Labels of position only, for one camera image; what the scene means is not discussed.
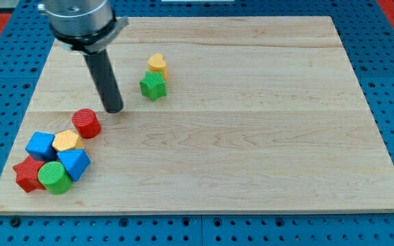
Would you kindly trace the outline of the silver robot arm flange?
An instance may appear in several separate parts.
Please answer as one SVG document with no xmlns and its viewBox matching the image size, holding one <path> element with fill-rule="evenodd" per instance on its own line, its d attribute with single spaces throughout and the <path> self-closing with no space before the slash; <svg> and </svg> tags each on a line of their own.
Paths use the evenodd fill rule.
<svg viewBox="0 0 394 246">
<path fill-rule="evenodd" d="M 84 55 L 104 51 L 129 24 L 116 16 L 109 0 L 42 0 L 37 9 L 59 44 Z"/>
</svg>

